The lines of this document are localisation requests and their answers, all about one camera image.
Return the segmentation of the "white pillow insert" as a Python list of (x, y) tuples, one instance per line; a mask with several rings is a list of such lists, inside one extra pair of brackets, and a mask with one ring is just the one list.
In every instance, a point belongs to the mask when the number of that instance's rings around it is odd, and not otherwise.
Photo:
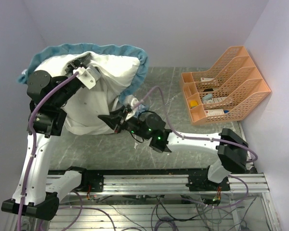
[(64, 126), (75, 135), (110, 134), (113, 131), (98, 115), (108, 115), (120, 107), (118, 98), (131, 85), (140, 66), (138, 58), (87, 51), (48, 58), (36, 69), (47, 71), (52, 77), (63, 76), (67, 63), (86, 54), (91, 55), (89, 66), (98, 68), (101, 78), (92, 89), (81, 88), (68, 100), (63, 107), (67, 113)]

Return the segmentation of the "blue houndstooth bear pillowcase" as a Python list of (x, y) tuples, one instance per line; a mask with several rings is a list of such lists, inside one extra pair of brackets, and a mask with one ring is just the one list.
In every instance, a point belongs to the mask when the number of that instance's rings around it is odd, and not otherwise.
[(72, 61), (86, 55), (89, 67), (96, 67), (101, 78), (94, 88), (80, 90), (68, 101), (64, 107), (68, 118), (82, 123), (107, 115), (121, 105), (134, 107), (137, 102), (134, 93), (148, 72), (148, 55), (131, 45), (79, 43), (47, 47), (32, 58), (18, 81), (25, 84), (36, 70), (45, 70), (53, 77), (65, 75)]

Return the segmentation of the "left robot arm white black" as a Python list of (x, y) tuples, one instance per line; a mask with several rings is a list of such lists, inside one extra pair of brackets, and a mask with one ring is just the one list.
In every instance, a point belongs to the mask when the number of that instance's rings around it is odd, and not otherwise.
[(22, 175), (11, 199), (2, 202), (3, 212), (42, 220), (55, 216), (60, 201), (73, 189), (83, 191), (89, 180), (85, 169), (70, 167), (62, 177), (47, 185), (51, 149), (61, 136), (66, 119), (62, 107), (81, 88), (89, 65), (89, 55), (69, 62), (64, 75), (52, 77), (45, 70), (31, 73), (27, 95), (31, 98), (28, 121), (28, 143)]

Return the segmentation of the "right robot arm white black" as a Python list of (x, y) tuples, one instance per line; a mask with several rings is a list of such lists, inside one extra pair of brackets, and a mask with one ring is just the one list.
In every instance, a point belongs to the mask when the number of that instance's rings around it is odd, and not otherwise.
[(230, 174), (246, 172), (248, 144), (235, 132), (224, 128), (220, 133), (193, 134), (167, 129), (166, 122), (155, 112), (144, 111), (142, 115), (131, 116), (131, 109), (121, 107), (109, 115), (99, 115), (115, 133), (123, 130), (150, 141), (150, 148), (158, 153), (189, 150), (215, 154), (217, 160), (210, 165), (203, 178), (203, 186), (214, 190)]

